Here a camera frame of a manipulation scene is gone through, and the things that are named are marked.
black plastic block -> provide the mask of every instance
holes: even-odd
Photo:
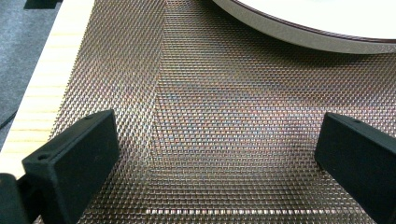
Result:
[[[76,223],[119,158],[113,111],[81,119],[22,163],[42,192],[45,223]]]
[[[327,113],[315,159],[377,223],[396,223],[396,139]]]

black clamp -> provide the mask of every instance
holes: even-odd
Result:
[[[0,174],[0,223],[77,223],[119,155],[112,110],[79,120],[26,157],[18,181]]]

black bracket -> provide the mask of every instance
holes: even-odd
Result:
[[[315,160],[377,223],[396,223],[396,139],[360,120],[327,113]]]
[[[54,9],[63,0],[26,0],[23,9]]]
[[[113,110],[79,120],[26,157],[18,181],[0,174],[0,223],[77,223],[119,155]]]

diamond pattern mesh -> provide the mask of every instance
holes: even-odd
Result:
[[[373,223],[314,150],[326,111],[394,136],[395,74],[210,0],[96,0],[53,134],[114,108],[121,156],[80,223]]]

light wood surface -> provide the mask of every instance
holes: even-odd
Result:
[[[0,173],[24,175],[21,160],[49,140],[93,4],[62,2],[0,153]]]

